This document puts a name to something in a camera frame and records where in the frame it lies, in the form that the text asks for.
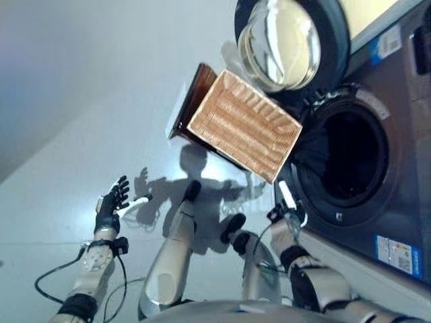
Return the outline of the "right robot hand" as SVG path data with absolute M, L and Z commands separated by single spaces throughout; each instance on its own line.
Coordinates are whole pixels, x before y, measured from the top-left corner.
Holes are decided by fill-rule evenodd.
M 275 185 L 275 192 L 279 192 L 281 199 L 267 214 L 267 218 L 272 224 L 284 220 L 295 236 L 307 224 L 308 214 L 304 210 L 301 201 L 294 199 L 285 180 L 279 181 Z

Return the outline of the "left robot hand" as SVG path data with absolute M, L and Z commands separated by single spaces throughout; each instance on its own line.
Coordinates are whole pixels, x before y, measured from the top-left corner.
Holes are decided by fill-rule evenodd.
M 145 194 L 129 201 L 129 190 L 129 181 L 126 175 L 123 175 L 110 187 L 107 194 L 99 197 L 95 208 L 95 234 L 106 228 L 118 234 L 121 228 L 120 219 L 153 199 L 151 194 Z

